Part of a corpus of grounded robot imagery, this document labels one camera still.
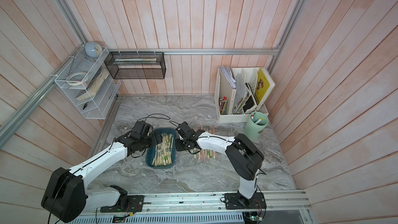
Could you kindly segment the teal plastic storage tray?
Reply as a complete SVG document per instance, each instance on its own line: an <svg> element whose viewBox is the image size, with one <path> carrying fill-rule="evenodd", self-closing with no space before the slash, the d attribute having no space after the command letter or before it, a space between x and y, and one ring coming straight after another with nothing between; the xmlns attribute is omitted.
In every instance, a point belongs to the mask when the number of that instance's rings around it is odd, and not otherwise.
<svg viewBox="0 0 398 224"><path fill-rule="evenodd" d="M161 143L147 149L146 164L153 169L169 169L176 161L176 139L178 134L173 128L157 128Z"/></svg>

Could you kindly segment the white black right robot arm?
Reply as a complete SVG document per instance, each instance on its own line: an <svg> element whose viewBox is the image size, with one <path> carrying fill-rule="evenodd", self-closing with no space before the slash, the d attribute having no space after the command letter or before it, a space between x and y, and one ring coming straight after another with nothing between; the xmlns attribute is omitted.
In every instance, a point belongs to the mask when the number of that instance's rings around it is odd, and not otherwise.
<svg viewBox="0 0 398 224"><path fill-rule="evenodd" d="M235 172L240 177L237 193L225 193L226 209L254 209L266 207L264 195L257 191L257 178L261 172L263 153L244 134L226 137L211 134L204 130L193 130L186 122L176 128L179 139L177 151L210 150L226 155Z"/></svg>

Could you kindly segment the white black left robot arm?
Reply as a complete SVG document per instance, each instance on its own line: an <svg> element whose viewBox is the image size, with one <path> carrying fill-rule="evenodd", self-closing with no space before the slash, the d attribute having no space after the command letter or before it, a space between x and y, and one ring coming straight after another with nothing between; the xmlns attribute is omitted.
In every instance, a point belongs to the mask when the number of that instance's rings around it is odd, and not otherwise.
<svg viewBox="0 0 398 224"><path fill-rule="evenodd" d="M69 169L58 168L49 180L41 207L64 223L73 221L82 212L102 207L124 211L129 207L127 191L111 185L102 190L88 190L88 185L118 161L137 151L156 146L162 136L152 126L138 121L132 130L112 142L90 159Z"/></svg>

